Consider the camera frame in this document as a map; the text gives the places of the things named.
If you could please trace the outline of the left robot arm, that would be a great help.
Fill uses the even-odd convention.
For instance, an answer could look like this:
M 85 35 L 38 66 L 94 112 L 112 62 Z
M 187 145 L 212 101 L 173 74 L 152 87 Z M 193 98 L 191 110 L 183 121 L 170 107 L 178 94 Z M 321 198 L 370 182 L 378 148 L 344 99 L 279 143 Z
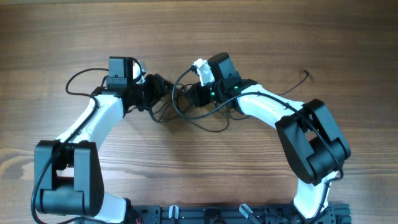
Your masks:
M 129 199 L 105 192 L 98 151 L 125 115 L 150 111 L 173 85 L 133 57 L 110 57 L 105 72 L 101 85 L 86 94 L 89 104 L 79 118 L 34 149 L 30 211 L 36 223 L 42 223 L 39 214 L 68 216 L 70 223 L 142 221 Z

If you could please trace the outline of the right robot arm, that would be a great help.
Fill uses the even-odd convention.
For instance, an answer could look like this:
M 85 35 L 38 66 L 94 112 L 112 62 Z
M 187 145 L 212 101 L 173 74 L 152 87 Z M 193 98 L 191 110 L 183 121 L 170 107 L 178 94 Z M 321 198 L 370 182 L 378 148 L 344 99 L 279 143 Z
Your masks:
M 200 81 L 188 90 L 197 107 L 217 102 L 253 116 L 276 129 L 290 168 L 298 177 L 294 214 L 315 223 L 326 211 L 332 182 L 343 178 L 351 149 L 330 110 L 321 100 L 308 103 L 271 93 L 252 79 L 243 79 L 229 54 L 194 61 Z

